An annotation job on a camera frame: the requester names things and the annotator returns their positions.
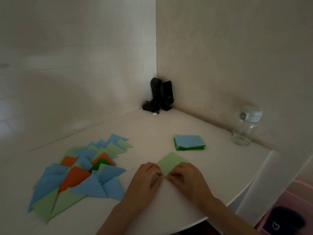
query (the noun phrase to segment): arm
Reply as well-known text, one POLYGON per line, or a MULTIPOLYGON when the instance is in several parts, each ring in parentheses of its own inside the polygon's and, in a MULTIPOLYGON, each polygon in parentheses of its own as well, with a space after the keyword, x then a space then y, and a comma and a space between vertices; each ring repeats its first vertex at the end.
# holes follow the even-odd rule
POLYGON ((167 175, 167 179, 225 234, 259 235, 253 227, 232 213, 222 201, 212 195, 203 175, 194 165, 184 162, 178 164, 167 175))
POLYGON ((158 165, 151 162, 141 165, 122 201, 113 208, 96 235, 123 235, 132 220, 151 203, 162 180, 158 165), (155 174, 159 177, 151 184, 155 174))

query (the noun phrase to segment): transparent bottle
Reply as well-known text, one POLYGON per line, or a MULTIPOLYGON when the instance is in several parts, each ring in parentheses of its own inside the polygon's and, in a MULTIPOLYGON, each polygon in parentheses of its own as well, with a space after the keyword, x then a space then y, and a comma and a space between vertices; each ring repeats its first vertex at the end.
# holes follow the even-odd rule
POLYGON ((262 109, 256 106, 244 106, 239 121, 232 130, 230 139, 238 145, 248 146, 251 143, 253 130, 261 119, 262 109))

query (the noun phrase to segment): white bottle lid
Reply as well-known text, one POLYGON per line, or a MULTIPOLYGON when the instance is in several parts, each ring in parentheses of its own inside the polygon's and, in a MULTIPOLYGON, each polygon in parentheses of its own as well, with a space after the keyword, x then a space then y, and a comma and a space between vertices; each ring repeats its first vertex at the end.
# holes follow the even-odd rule
POLYGON ((262 109, 257 106, 243 106, 240 118, 249 123, 256 123, 261 119, 262 109))

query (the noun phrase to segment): forearm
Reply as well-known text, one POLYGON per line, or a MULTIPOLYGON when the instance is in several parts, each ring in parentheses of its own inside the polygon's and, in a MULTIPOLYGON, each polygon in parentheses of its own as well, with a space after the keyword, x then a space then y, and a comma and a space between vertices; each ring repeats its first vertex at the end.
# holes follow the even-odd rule
POLYGON ((122 203, 116 205, 96 235, 123 235, 136 213, 122 203))
POLYGON ((202 212, 226 235, 260 235, 251 225, 231 212, 219 199, 201 205, 202 212))

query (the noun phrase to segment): white table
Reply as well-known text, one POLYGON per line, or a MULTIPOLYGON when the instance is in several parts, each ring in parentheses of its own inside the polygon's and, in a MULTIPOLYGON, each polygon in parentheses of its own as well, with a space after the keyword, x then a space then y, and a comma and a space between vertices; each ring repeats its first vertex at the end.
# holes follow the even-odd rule
MULTIPOLYGON (((230 141, 228 131, 175 109, 162 111, 157 116, 141 109, 135 110, 2 163, 0 234, 94 235, 118 201, 86 197, 51 219, 48 225, 42 223, 34 212, 26 214, 26 211, 31 188, 46 166, 59 162, 68 148, 106 140, 111 133, 129 138, 134 146, 115 160, 118 166, 127 170, 119 177, 124 191, 141 164, 158 162, 174 151, 200 169, 212 193, 227 205, 253 179, 270 152, 254 143, 248 147, 235 145, 230 141), (200 135, 206 149, 176 151, 175 134, 200 135)), ((164 180, 152 204, 133 222, 126 234, 166 235, 205 219, 173 185, 164 180)))

